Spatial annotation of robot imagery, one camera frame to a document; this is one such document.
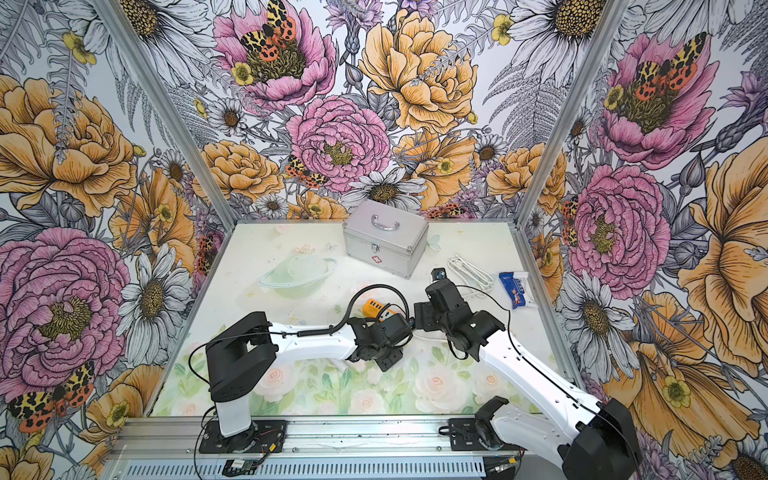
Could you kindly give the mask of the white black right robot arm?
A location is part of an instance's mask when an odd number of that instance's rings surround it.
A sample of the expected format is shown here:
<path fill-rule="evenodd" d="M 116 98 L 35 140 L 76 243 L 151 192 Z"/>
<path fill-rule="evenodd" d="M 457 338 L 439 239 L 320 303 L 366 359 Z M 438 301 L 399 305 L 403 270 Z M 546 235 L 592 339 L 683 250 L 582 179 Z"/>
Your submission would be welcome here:
<path fill-rule="evenodd" d="M 417 326 L 441 331 L 450 347 L 494 370 L 543 414 L 533 418 L 503 398 L 487 402 L 476 414 L 485 444 L 522 447 L 568 479 L 629 479 L 639 472 L 636 429 L 619 401 L 602 401 L 561 377 L 514 338 L 509 324 L 472 311 L 449 279 L 425 292 L 430 304 L 417 314 Z"/>

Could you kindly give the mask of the orange power strip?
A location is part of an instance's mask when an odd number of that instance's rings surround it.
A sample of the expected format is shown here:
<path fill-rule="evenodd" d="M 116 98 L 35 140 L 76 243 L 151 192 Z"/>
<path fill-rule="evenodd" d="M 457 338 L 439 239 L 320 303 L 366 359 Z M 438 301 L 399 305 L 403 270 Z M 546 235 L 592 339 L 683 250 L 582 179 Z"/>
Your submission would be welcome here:
<path fill-rule="evenodd" d="M 391 303 L 381 303 L 374 299 L 369 299 L 362 307 L 363 316 L 367 319 L 383 321 L 395 314 Z"/>

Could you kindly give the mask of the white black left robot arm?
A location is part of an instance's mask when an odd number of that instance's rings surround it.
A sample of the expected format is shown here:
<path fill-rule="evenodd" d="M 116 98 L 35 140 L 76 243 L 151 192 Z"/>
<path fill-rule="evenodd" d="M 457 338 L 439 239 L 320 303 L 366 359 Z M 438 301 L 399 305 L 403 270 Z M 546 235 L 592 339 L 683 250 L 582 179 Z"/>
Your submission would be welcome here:
<path fill-rule="evenodd" d="M 354 317 L 353 307 L 364 294 L 387 290 L 396 295 L 371 317 Z M 247 314 L 201 347 L 205 350 L 209 394 L 220 435 L 232 438 L 252 428 L 249 395 L 274 363 L 314 359 L 374 362 L 382 372 L 403 357 L 413 337 L 406 297 L 395 287 L 373 284 L 356 292 L 341 320 L 331 326 L 273 324 L 266 313 Z"/>

